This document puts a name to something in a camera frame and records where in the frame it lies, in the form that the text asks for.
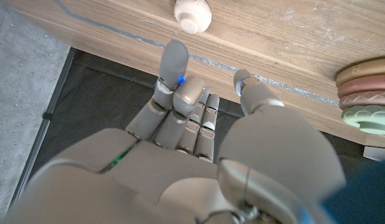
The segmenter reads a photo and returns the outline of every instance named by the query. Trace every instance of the black mat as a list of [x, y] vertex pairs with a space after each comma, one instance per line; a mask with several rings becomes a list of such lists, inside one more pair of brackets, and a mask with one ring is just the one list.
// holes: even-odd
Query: black mat
[[[151, 98], [157, 77], [76, 50], [32, 175], [50, 158], [104, 128], [125, 129]], [[215, 157], [231, 125], [243, 115], [239, 104], [221, 99], [216, 123]], [[324, 134], [335, 147], [347, 178], [372, 162], [364, 147]]]

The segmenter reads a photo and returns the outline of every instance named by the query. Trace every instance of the wooden surface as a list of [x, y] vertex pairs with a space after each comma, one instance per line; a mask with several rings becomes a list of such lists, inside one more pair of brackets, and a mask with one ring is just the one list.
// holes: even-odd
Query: wooden surface
[[239, 102], [233, 69], [246, 68], [283, 84], [269, 87], [317, 129], [385, 147], [385, 136], [344, 124], [341, 110], [326, 102], [338, 101], [339, 69], [385, 56], [385, 1], [209, 0], [212, 22], [198, 35], [180, 30], [170, 0], [4, 2], [73, 47], [152, 74], [159, 69], [160, 46], [179, 39], [199, 56], [190, 59], [187, 75], [202, 77], [212, 93]]

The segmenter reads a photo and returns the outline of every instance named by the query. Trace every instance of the blue led light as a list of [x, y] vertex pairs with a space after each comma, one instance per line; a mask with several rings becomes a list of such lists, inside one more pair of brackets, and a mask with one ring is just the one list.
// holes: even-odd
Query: blue led light
[[185, 83], [185, 75], [179, 77], [179, 84]]

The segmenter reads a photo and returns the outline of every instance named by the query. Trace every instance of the gray floor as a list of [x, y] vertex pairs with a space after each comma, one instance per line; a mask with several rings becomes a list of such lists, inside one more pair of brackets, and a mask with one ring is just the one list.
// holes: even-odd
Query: gray floor
[[0, 218], [8, 209], [69, 46], [0, 2]]

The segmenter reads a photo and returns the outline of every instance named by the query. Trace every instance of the gray robotic hand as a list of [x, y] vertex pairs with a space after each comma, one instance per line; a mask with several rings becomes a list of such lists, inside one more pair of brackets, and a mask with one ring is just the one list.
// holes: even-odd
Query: gray robotic hand
[[218, 103], [197, 77], [185, 78], [188, 51], [173, 40], [165, 48], [154, 96], [127, 126], [140, 140], [213, 162]]
[[3, 223], [333, 223], [320, 201], [345, 184], [330, 143], [246, 70], [245, 117], [213, 163], [219, 97], [185, 78], [173, 40], [154, 96], [126, 130], [104, 129], [55, 156]]

